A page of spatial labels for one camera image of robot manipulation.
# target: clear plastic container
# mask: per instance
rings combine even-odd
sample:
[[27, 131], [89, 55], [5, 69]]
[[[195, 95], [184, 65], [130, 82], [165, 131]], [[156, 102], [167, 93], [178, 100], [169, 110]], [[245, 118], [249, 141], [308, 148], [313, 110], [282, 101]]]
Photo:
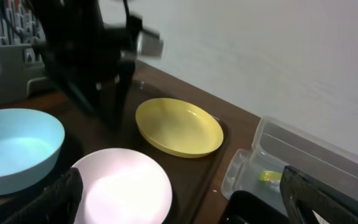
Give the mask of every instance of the clear plastic container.
[[246, 190], [286, 215], [278, 185], [260, 177], [282, 173], [288, 164], [358, 200], [357, 155], [269, 117], [260, 120], [252, 150], [239, 149], [233, 157], [221, 191], [229, 198]]

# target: bowl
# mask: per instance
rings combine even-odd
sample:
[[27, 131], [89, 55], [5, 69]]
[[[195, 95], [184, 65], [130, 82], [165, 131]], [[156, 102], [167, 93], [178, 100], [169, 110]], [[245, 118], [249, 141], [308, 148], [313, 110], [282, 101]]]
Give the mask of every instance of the bowl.
[[171, 184], [150, 157], [130, 149], [104, 149], [73, 167], [83, 180], [75, 224], [156, 224], [168, 215]]
[[0, 110], [0, 195], [37, 183], [54, 167], [65, 131], [58, 119], [28, 109]]
[[143, 137], [157, 149], [174, 156], [206, 156], [223, 142], [219, 123], [201, 108], [182, 100], [147, 100], [138, 107], [135, 117]]

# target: white bowl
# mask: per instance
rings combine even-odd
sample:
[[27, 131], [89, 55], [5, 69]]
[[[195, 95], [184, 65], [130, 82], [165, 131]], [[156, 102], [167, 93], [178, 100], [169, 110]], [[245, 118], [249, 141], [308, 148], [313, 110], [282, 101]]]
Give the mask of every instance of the white bowl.
[[171, 183], [150, 157], [130, 149], [105, 149], [73, 167], [84, 184], [75, 224], [160, 224], [168, 215]]
[[0, 195], [30, 187], [54, 167], [65, 131], [58, 119], [28, 109], [0, 110]]

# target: black object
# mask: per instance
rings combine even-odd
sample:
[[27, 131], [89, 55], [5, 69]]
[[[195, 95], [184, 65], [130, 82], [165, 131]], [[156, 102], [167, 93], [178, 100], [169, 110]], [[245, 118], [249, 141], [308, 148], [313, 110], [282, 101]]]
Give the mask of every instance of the black object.
[[219, 224], [288, 224], [288, 218], [256, 197], [238, 190], [234, 192]]
[[358, 201], [292, 166], [284, 168], [280, 189], [291, 223], [318, 224], [315, 211], [330, 224], [358, 224]]
[[[126, 25], [115, 28], [105, 27], [98, 0], [24, 0], [24, 5], [45, 32], [46, 43], [33, 43], [33, 49], [42, 56], [46, 76], [83, 112], [117, 129], [135, 70], [135, 62], [121, 60], [122, 54], [137, 54], [141, 32], [157, 40], [159, 35], [145, 30], [142, 19], [129, 14], [126, 0]], [[0, 9], [5, 9], [4, 0]], [[5, 10], [1, 15], [23, 38]], [[109, 102], [103, 100], [106, 95]]]
[[72, 224], [81, 202], [83, 183], [71, 168], [39, 194], [19, 197], [0, 206], [1, 224]]

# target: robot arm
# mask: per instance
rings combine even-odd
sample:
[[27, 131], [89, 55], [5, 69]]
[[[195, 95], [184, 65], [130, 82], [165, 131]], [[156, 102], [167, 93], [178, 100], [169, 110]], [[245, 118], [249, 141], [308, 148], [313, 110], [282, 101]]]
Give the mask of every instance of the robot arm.
[[33, 48], [41, 54], [49, 79], [85, 113], [117, 126], [134, 60], [138, 55], [159, 58], [159, 35], [129, 14], [126, 0], [126, 25], [115, 28], [104, 25], [98, 0], [25, 0], [25, 5], [45, 32], [46, 42], [33, 43]]

